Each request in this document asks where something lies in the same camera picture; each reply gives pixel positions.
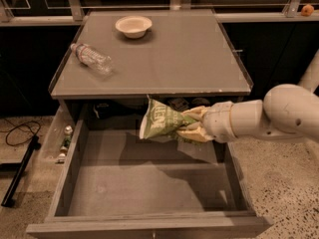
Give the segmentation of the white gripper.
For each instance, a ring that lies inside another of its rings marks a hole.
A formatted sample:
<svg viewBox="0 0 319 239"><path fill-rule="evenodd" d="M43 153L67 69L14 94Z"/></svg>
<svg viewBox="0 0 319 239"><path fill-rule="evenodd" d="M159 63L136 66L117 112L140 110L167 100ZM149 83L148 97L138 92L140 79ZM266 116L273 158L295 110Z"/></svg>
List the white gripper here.
<svg viewBox="0 0 319 239"><path fill-rule="evenodd" d="M225 143L236 140L236 136L231 127L230 111L233 102L216 103L210 108L199 106L182 112L185 117L190 117L200 122L194 122L187 126L182 126L177 130L177 134L182 138L207 142L215 140Z"/></svg>

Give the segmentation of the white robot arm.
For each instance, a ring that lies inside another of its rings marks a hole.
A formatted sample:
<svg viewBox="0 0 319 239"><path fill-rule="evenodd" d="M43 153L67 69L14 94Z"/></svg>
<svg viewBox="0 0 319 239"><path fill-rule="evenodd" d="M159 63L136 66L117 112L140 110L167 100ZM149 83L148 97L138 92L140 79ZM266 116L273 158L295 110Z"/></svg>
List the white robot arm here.
<svg viewBox="0 0 319 239"><path fill-rule="evenodd" d="M225 143L244 136L269 141L319 141L319 51L296 85L272 88L262 100L223 102L187 112L198 122L177 134L189 140Z"/></svg>

